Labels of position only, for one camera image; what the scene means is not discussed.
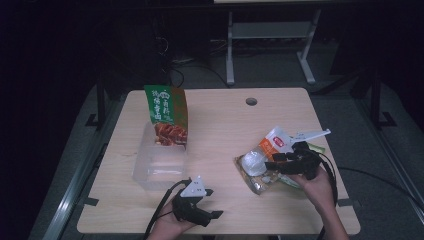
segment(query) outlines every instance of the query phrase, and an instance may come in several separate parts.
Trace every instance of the wooden table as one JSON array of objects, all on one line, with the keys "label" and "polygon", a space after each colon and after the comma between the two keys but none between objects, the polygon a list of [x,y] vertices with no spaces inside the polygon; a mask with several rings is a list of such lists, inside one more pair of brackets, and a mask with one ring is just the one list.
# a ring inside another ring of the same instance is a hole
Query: wooden table
[{"label": "wooden table", "polygon": [[[254,148],[276,125],[290,135],[322,130],[307,92],[301,88],[186,90],[189,112],[187,173],[200,175],[214,190],[198,207],[223,210],[206,227],[187,234],[317,234],[322,222],[301,190],[274,183],[254,194],[233,163],[234,157]],[[257,105],[246,104],[255,98]],[[131,92],[111,137],[89,198],[78,222],[82,233],[143,233],[165,191],[145,191],[132,178],[145,123],[150,121],[144,91]],[[325,137],[310,141],[326,148]],[[336,170],[339,199],[348,194]],[[352,206],[337,207],[349,234],[360,225]]]}]

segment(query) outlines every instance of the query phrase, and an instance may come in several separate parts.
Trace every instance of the snack bag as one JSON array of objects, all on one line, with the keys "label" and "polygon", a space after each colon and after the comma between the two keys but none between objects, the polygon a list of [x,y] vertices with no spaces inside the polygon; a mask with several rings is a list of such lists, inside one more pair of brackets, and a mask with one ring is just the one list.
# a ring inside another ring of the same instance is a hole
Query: snack bag
[{"label": "snack bag", "polygon": [[184,90],[163,85],[146,85],[144,90],[156,132],[155,142],[163,146],[186,146],[188,111]]},{"label": "snack bag", "polygon": [[[321,147],[307,144],[311,149],[324,152]],[[281,127],[276,126],[260,141],[258,146],[245,155],[236,157],[234,163],[248,187],[258,195],[277,180],[292,187],[300,188],[295,181],[286,175],[276,170],[267,170],[265,166],[265,162],[274,161],[272,158],[274,153],[293,152],[292,146],[290,136]]]}]

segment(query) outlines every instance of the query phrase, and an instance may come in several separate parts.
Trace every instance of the hand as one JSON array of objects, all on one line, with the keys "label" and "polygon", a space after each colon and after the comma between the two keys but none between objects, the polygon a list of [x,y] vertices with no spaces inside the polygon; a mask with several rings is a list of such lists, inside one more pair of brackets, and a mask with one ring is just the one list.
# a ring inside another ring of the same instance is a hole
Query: hand
[{"label": "hand", "polygon": [[196,226],[189,221],[178,221],[174,213],[172,213],[172,200],[170,200],[159,213],[153,230],[149,235],[149,240],[172,240],[176,239],[183,232]]},{"label": "hand", "polygon": [[302,187],[317,211],[322,212],[334,208],[333,191],[328,174],[322,167],[318,167],[316,174],[312,180],[307,180],[304,175],[288,175],[288,177]]},{"label": "hand", "polygon": [[349,239],[334,206],[333,191],[327,172],[319,167],[317,176],[312,180],[307,180],[303,175],[290,175],[289,177],[303,188],[306,196],[321,216],[326,231],[326,239]]}]

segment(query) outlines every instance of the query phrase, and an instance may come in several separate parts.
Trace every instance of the clear plastic container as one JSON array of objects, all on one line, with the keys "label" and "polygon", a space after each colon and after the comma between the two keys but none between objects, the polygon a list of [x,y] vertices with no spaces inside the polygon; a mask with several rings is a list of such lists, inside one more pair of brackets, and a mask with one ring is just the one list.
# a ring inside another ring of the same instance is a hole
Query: clear plastic container
[{"label": "clear plastic container", "polygon": [[186,178],[186,148],[155,143],[155,129],[147,123],[137,153],[133,178],[145,190],[167,190]]}]

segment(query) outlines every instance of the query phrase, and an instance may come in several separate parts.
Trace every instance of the black cable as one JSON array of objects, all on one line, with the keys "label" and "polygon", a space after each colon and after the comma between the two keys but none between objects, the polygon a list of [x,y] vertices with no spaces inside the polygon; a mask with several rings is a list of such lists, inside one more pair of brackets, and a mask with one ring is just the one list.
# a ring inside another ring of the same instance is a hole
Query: black cable
[{"label": "black cable", "polygon": [[227,54],[228,42],[226,40],[222,40],[221,42],[223,42],[223,44],[220,44],[218,47],[215,47],[214,49],[210,51],[209,53],[210,57],[217,57],[217,56],[222,56],[224,54]]},{"label": "black cable", "polygon": [[227,82],[221,77],[221,75],[219,75],[219,73],[217,73],[215,70],[213,70],[213,69],[211,69],[211,68],[209,68],[209,67],[206,67],[206,66],[202,66],[202,65],[196,65],[196,66],[179,66],[180,68],[205,68],[205,69],[207,69],[207,70],[209,70],[209,71],[211,71],[211,72],[213,72],[213,73],[215,73],[215,75],[217,75],[218,77],[219,77],[219,79],[221,80],[221,82],[222,83],[224,83],[224,85],[227,87],[227,88],[229,88],[230,86],[227,84]]},{"label": "black cable", "polygon": [[354,169],[354,168],[348,168],[348,167],[338,167],[338,169],[339,170],[347,170],[347,171],[361,173],[361,174],[367,175],[369,177],[375,178],[377,180],[380,180],[380,181],[388,184],[389,186],[393,187],[394,189],[400,191],[401,193],[405,194],[407,197],[409,197],[415,203],[415,205],[421,211],[424,212],[424,206],[411,193],[409,193],[408,191],[406,191],[405,189],[403,189],[401,186],[399,186],[399,185],[397,185],[397,184],[395,184],[393,182],[390,182],[389,180],[386,180],[384,178],[381,178],[379,176],[376,176],[374,174],[371,174],[371,173],[368,173],[368,172],[365,172],[365,171],[362,171],[362,170],[358,170],[358,169]]},{"label": "black cable", "polygon": [[[334,171],[334,166],[331,163],[331,161],[328,159],[327,156],[325,156],[324,154],[320,154],[320,155],[324,156],[328,160],[328,162],[331,164],[331,167],[333,168],[333,171],[331,171],[331,169],[329,167],[329,164],[327,162],[325,162],[324,160],[322,160],[322,158],[320,158],[321,159],[321,163],[324,166],[324,169],[327,172],[328,177],[330,179],[330,185],[331,185],[331,190],[333,191],[333,201],[334,201],[334,206],[335,206],[337,204],[339,193],[338,193],[338,190],[337,190],[337,181],[336,181],[336,173]],[[325,228],[322,227],[321,232],[319,233],[319,235],[317,237],[317,240],[323,239],[324,238],[324,234],[325,234]]]},{"label": "black cable", "polygon": [[177,70],[177,69],[175,69],[175,68],[170,68],[169,70],[171,70],[171,71],[175,71],[176,73],[178,73],[178,74],[180,74],[180,75],[181,75],[181,81],[180,81],[180,84],[175,85],[175,84],[174,84],[174,82],[173,82],[173,81],[172,81],[172,79],[171,79],[171,86],[174,86],[174,87],[177,87],[177,88],[181,87],[181,86],[183,85],[183,83],[184,83],[184,80],[185,80],[185,78],[184,78],[184,74],[183,74],[181,71],[178,71],[178,70]]},{"label": "black cable", "polygon": [[168,214],[170,214],[170,213],[173,213],[174,211],[169,211],[169,212],[167,212],[167,213],[164,213],[164,214],[162,214],[162,215],[160,215],[160,216],[158,216],[157,218],[156,218],[156,220],[158,220],[159,218],[161,218],[161,217],[163,217],[163,216],[166,216],[166,215],[168,215]]},{"label": "black cable", "polygon": [[149,237],[150,231],[152,230],[152,227],[153,227],[153,224],[159,218],[158,215],[159,215],[160,211],[162,210],[163,206],[165,206],[166,201],[168,200],[169,196],[172,193],[172,190],[174,190],[174,188],[176,188],[180,184],[184,184],[184,185],[187,186],[190,182],[191,182],[191,179],[189,179],[189,180],[181,180],[181,181],[177,182],[176,184],[174,184],[171,188],[169,188],[166,191],[166,193],[163,196],[162,200],[160,201],[158,207],[156,208],[155,213],[153,214],[152,218],[150,219],[149,225],[147,226],[146,232],[144,233],[144,237],[143,237],[144,240],[146,240]]}]

